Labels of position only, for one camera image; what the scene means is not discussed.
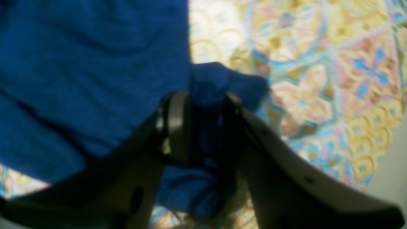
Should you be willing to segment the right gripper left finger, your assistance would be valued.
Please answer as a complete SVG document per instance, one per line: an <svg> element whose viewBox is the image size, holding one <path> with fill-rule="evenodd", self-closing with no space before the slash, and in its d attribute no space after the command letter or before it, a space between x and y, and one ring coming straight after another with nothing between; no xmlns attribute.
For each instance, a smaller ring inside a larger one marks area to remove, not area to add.
<svg viewBox="0 0 407 229"><path fill-rule="evenodd" d="M47 189L1 201L2 229L148 229L164 168L188 162L190 95L166 97L122 145Z"/></svg>

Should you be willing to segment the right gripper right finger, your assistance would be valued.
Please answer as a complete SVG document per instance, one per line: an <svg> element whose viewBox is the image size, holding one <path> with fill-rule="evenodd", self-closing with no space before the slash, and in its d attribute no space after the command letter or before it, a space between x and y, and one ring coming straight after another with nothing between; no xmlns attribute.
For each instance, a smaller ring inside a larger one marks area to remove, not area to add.
<svg viewBox="0 0 407 229"><path fill-rule="evenodd" d="M248 183L260 229L400 229L396 204L358 192L296 155L228 93L225 128Z"/></svg>

